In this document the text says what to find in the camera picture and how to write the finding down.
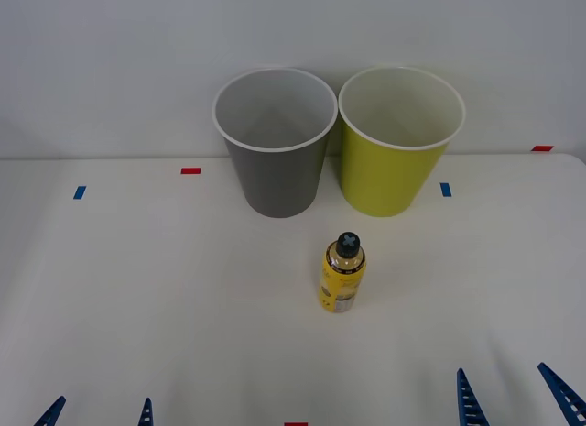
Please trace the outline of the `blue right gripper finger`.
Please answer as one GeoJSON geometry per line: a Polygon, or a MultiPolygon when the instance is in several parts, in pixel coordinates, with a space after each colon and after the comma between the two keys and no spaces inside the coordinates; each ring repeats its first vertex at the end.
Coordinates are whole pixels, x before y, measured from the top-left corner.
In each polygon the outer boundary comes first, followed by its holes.
{"type": "Polygon", "coordinates": [[[464,370],[457,371],[457,397],[461,426],[488,426],[489,422],[475,397],[464,370]]]}
{"type": "Polygon", "coordinates": [[[585,401],[549,366],[537,366],[569,426],[585,426],[585,401]]]}

